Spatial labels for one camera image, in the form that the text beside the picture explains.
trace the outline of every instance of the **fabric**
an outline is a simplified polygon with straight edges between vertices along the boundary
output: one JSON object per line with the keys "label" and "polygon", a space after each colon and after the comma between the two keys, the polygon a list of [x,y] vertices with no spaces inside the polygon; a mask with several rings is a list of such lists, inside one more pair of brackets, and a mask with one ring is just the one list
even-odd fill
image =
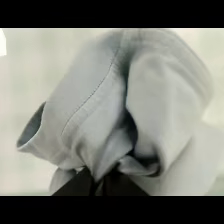
{"label": "fabric", "polygon": [[201,122],[212,92],[207,69],[172,32],[111,31],[80,51],[18,149],[65,175],[87,166],[97,182],[117,166],[150,195],[204,195],[224,144]]}

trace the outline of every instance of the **gray fabric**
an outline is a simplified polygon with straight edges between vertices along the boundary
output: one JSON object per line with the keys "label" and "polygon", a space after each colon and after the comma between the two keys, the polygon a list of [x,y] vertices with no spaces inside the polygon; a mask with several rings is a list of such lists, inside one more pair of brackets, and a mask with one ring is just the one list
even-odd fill
{"label": "gray fabric", "polygon": [[223,145],[223,133],[209,144],[213,131],[201,124],[211,97],[208,71],[175,34],[118,29],[81,50],[19,150],[63,175],[87,166],[98,181],[118,164],[151,195],[203,195]]}

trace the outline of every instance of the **checkered background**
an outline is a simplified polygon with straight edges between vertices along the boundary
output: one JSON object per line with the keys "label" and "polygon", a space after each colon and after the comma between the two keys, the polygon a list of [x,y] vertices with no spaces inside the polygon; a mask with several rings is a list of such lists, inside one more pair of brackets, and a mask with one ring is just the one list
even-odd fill
{"label": "checkered background", "polygon": [[[79,47],[106,30],[3,29],[7,55],[0,57],[0,195],[48,195],[56,167],[32,155],[18,153],[16,140],[65,75]],[[224,29],[174,30],[209,64],[217,91],[205,119],[223,125]],[[217,38],[219,45],[214,50]],[[223,178],[217,183],[214,192],[221,194]]]}

